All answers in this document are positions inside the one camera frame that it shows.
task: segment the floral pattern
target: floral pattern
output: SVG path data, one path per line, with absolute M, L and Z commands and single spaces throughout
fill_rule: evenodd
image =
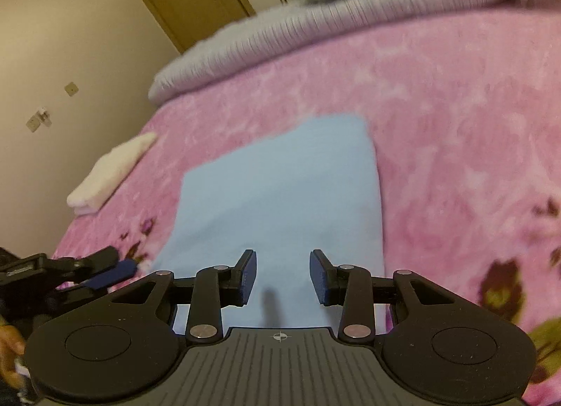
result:
M 538 329 L 561 317 L 561 221 L 548 204 L 561 201 L 559 94 L 551 12 L 449 14 L 324 41 L 161 107 L 145 127 L 158 142 L 56 255 L 116 243 L 125 256 L 140 241 L 142 274 L 172 231 L 187 171 L 308 117 L 355 113 L 377 152 L 388 274 L 414 270 L 556 347 L 555 327 Z M 532 406 L 561 401 L 556 356 L 541 354 Z
M 551 255 L 549 256 L 549 266 L 551 268 L 557 266 L 561 262 L 561 246 L 559 248 L 555 248 Z
M 144 222 L 142 222 L 142 224 L 140 225 L 140 232 L 142 233 L 142 235 L 145 236 L 150 235 L 155 222 L 156 222 L 155 218 L 146 219 Z
M 516 260 L 495 260 L 481 282 L 479 296 L 482 307 L 516 324 L 525 299 Z

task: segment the black handheld controller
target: black handheld controller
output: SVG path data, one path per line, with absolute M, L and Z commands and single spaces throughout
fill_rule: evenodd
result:
M 46 254 L 17 259 L 0 267 L 0 315 L 27 339 L 44 322 L 106 295 L 108 287 L 135 273 L 136 263 L 119 262 L 113 246 L 83 259 L 49 259 Z M 57 288 L 65 282 L 76 285 Z
M 523 405 L 536 352 L 519 328 L 411 271 L 371 277 L 310 255 L 330 328 L 222 329 L 248 302 L 253 251 L 234 267 L 159 271 L 41 325 L 25 354 L 39 406 Z M 375 334 L 374 303 L 394 328 Z M 190 304 L 185 336 L 171 326 Z

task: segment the human hand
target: human hand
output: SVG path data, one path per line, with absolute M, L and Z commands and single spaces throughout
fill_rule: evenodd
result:
M 23 387 L 23 378 L 16 372 L 15 360 L 23 355 L 25 341 L 16 327 L 0 326 L 0 374 L 13 388 Z

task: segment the white towel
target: white towel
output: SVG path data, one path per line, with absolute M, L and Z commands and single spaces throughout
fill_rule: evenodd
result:
M 76 215 L 99 211 L 157 137 L 154 132 L 138 135 L 101 156 L 86 179 L 66 199 L 68 206 Z

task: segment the black plastic mount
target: black plastic mount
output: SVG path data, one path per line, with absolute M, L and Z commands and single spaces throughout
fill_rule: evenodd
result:
M 338 339 L 372 345 L 397 383 L 444 404 L 496 404 L 520 398 L 536 363 L 530 338 L 510 322 L 409 270 L 393 279 L 333 266 L 310 255 L 319 301 L 343 305 Z M 374 304 L 390 305 L 394 328 L 375 337 Z
M 27 338 L 38 325 L 105 295 L 107 287 L 134 276 L 136 268 L 130 266 L 121 268 L 119 274 L 110 274 L 118 264 L 119 251 L 108 246 L 82 259 L 49 259 L 46 254 L 36 254 L 3 265 L 0 315 Z M 87 283 L 104 273 L 103 287 L 94 286 L 99 280 Z M 83 284 L 57 290 L 67 281 Z
M 334 344 L 359 352 L 344 350 L 334 356 L 331 346 L 320 344 L 321 329 L 239 329 L 224 334 L 221 308 L 248 302 L 256 271 L 255 252 L 246 251 L 234 267 L 206 268 L 193 278 L 155 272 L 41 325 L 25 355 L 33 385 L 55 404 L 144 405 L 151 404 L 142 400 L 151 392 L 187 385 L 191 375 L 194 384 L 203 377 L 199 394 L 212 396 L 213 386 L 224 376 L 239 380 L 239 373 L 267 359 L 269 372 L 279 376 L 280 391 L 280 377 L 291 379 L 291 363 L 298 365 L 301 351 L 310 356 L 306 362 L 314 370 L 333 377 L 333 382 L 342 364 L 355 364 L 360 373 L 364 362 L 372 370 L 380 366 L 395 386 L 415 398 L 437 404 L 521 401 L 536 360 L 531 340 L 509 322 L 408 270 L 396 271 L 392 279 L 375 278 L 358 266 L 333 266 L 322 251 L 311 253 L 310 277 L 319 301 L 343 307 Z M 375 303 L 387 303 L 392 311 L 395 326 L 385 335 L 375 334 Z M 185 336 L 171 328 L 179 304 L 191 305 Z M 246 350 L 249 341 L 252 349 Z M 263 354 L 259 362 L 257 353 Z M 253 354 L 253 361 L 245 354 Z M 237 362 L 226 363 L 230 358 Z M 214 368 L 222 378 L 209 378 Z M 347 387 L 353 383 L 344 380 Z M 188 384 L 185 391 L 191 388 Z M 287 393 L 290 398 L 290 387 Z M 177 395 L 177 404 L 198 401 Z
M 248 302 L 256 271 L 256 254 L 247 250 L 234 267 L 194 278 L 154 272 L 41 325 L 25 353 L 35 389 L 63 402 L 103 404 L 146 390 L 187 347 L 224 338 L 221 308 Z M 171 329 L 178 304 L 191 305 L 185 337 Z

